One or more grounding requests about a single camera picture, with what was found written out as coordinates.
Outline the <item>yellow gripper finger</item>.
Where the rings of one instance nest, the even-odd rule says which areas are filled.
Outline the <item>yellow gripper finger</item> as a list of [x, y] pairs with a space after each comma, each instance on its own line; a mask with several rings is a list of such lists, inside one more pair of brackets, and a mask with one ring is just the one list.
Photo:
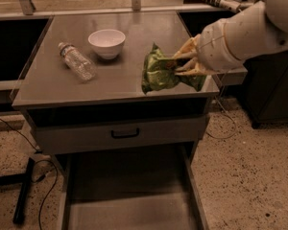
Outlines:
[[206, 69], [196, 57], [188, 60], [182, 67], [175, 70], [178, 76], [200, 76], [206, 74]]
[[198, 57], [198, 42], [201, 35], [197, 34], [194, 37], [190, 37], [181, 47], [175, 52], [173, 58], [197, 58]]

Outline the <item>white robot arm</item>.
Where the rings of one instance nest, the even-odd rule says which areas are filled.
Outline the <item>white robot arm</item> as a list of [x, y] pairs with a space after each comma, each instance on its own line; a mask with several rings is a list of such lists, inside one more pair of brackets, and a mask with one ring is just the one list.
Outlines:
[[250, 59], [288, 50], [288, 0], [262, 0], [204, 27], [174, 54], [178, 76], [224, 74]]

